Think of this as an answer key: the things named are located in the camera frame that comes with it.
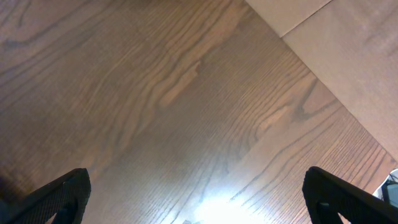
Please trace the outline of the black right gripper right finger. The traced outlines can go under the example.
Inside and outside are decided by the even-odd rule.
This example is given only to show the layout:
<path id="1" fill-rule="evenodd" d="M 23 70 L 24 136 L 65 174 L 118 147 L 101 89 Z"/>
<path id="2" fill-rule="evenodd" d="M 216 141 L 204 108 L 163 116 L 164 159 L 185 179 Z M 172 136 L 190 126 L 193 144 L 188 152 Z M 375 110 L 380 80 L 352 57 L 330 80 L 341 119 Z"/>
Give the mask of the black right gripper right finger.
<path id="1" fill-rule="evenodd" d="M 302 192 L 312 223 L 397 223 L 397 207 L 319 167 L 306 171 Z"/>

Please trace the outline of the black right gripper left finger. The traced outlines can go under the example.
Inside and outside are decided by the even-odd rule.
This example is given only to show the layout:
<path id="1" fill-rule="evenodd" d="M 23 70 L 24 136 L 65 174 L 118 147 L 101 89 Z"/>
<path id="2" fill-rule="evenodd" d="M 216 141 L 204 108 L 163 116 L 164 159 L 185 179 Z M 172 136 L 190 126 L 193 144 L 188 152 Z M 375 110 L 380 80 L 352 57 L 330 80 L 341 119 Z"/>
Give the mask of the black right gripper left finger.
<path id="1" fill-rule="evenodd" d="M 80 224 L 91 193 L 86 168 L 73 169 L 35 190 L 21 202 L 1 204 L 1 223 Z"/>

